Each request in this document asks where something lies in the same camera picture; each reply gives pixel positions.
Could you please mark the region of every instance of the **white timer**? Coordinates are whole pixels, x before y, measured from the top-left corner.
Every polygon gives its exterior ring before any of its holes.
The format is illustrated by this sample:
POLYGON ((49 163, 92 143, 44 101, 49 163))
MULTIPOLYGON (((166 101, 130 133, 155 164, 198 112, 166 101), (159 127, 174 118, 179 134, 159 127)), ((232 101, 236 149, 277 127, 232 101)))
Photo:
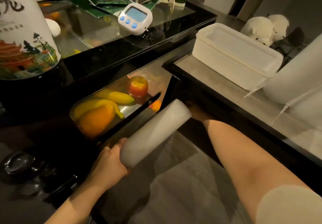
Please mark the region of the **white timer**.
POLYGON ((152 23, 152 12, 148 8, 133 2, 119 14, 119 24, 138 36, 152 23))

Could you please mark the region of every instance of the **lcd display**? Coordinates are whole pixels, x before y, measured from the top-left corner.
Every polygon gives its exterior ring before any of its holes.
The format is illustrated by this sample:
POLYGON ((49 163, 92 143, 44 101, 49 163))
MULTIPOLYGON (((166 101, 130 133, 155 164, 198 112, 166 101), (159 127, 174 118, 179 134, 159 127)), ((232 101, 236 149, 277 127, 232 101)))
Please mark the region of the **lcd display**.
POLYGON ((143 22, 147 17, 146 13, 142 12, 141 10, 135 7, 130 7, 125 14, 137 22, 143 22))

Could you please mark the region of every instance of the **stuffed animal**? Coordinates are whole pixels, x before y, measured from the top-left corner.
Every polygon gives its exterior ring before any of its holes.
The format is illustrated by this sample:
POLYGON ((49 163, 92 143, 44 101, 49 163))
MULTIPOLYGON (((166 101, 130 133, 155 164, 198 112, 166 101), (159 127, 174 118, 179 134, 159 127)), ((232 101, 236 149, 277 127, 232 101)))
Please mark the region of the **stuffed animal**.
POLYGON ((280 14, 269 15, 267 17, 273 23, 273 35, 271 41, 283 40, 286 37, 286 30, 289 26, 288 19, 280 14))
POLYGON ((255 17, 248 20, 240 32, 269 47, 272 44, 273 28, 273 23, 268 18, 255 17))

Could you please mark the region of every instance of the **hand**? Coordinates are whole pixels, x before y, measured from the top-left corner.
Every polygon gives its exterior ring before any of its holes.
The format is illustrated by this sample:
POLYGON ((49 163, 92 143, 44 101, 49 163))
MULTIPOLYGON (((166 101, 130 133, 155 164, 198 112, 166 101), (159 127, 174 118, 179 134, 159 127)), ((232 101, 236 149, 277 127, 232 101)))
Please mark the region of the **hand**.
POLYGON ((213 120, 214 118, 205 112, 202 108, 200 108, 198 105, 196 105, 193 102, 187 102, 187 107, 189 111, 191 112, 191 116, 195 120, 199 120, 201 122, 204 122, 205 120, 213 120))
POLYGON ((102 193, 129 173, 129 170, 120 161, 120 150, 126 140, 126 138, 120 139, 112 149, 105 147, 97 157, 86 180, 90 185, 102 190, 102 193))

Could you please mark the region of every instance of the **red apple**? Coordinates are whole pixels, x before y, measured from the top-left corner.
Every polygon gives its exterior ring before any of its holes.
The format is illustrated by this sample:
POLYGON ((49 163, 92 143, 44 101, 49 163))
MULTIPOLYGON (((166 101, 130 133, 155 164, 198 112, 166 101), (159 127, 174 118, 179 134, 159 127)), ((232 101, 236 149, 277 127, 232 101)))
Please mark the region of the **red apple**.
POLYGON ((127 91, 134 98, 141 98, 147 94, 147 90, 149 89, 149 84, 147 80, 142 76, 132 77, 128 81, 127 91))

